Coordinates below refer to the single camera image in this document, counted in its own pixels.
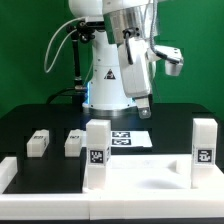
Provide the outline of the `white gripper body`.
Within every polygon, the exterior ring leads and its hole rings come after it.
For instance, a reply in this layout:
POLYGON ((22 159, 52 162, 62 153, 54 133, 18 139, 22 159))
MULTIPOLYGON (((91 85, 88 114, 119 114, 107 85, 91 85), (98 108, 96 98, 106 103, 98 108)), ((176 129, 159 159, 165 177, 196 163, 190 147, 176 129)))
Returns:
POLYGON ((146 50, 144 40, 129 37, 118 47, 122 84, 128 98, 147 97, 150 93, 146 50))

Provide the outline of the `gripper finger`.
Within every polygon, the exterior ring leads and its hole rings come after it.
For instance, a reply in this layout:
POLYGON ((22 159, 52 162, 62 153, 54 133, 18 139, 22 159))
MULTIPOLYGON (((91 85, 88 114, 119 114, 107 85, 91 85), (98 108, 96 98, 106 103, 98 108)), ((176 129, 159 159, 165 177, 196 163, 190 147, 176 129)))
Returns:
POLYGON ((136 98, 135 103, 138 108, 139 117, 141 119, 147 119, 151 117, 150 101, 147 96, 136 98))

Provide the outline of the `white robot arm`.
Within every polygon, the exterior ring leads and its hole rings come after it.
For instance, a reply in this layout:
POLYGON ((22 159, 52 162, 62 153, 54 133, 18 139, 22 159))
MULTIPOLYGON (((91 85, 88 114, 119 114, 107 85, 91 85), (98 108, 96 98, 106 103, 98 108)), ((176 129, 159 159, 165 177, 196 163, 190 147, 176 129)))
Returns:
POLYGON ((93 77, 83 108, 101 116, 136 109, 151 116, 149 95, 156 62, 177 76, 184 59, 178 48, 157 45, 157 6, 164 0, 68 0, 82 42, 92 44, 93 77))

